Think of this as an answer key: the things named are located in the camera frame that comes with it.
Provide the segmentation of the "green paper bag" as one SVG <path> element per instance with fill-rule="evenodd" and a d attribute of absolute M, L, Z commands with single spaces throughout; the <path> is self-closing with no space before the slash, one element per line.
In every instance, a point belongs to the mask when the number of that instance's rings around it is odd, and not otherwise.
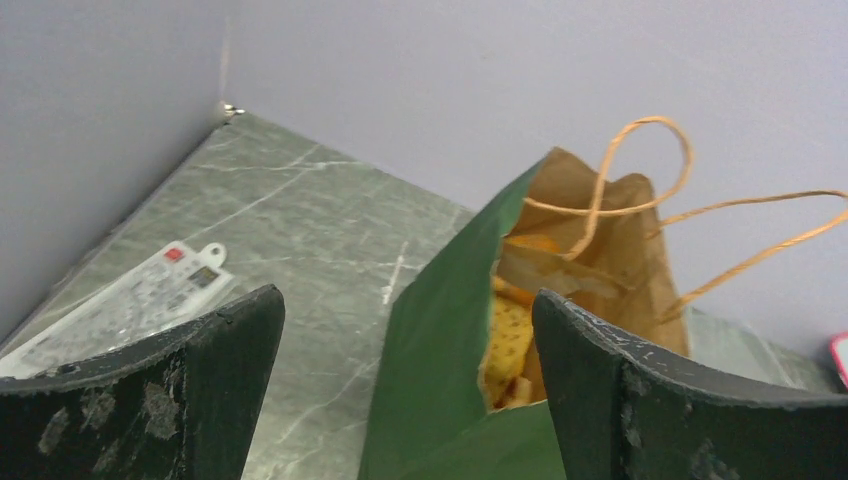
<path fill-rule="evenodd" d="M 492 277 L 550 290 L 690 360 L 686 308 L 748 268 L 821 234 L 769 247 L 686 294 L 674 286 L 650 180 L 607 178 L 552 149 L 500 191 L 394 302 L 367 422 L 362 479 L 571 479 L 547 398 L 488 409 L 482 361 Z"/>

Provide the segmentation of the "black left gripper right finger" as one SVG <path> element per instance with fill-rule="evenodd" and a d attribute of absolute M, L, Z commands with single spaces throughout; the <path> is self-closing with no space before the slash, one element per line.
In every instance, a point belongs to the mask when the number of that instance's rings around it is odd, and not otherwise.
<path fill-rule="evenodd" d="M 847 398 L 680 356 L 550 290 L 532 320 L 571 479 L 843 479 Z"/>

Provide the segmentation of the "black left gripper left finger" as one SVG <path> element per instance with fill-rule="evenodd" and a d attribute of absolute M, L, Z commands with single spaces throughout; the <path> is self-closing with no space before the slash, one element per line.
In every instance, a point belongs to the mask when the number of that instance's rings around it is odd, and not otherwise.
<path fill-rule="evenodd" d="M 1 381 L 5 479 L 238 479 L 283 333 L 267 284 L 115 351 Z"/>

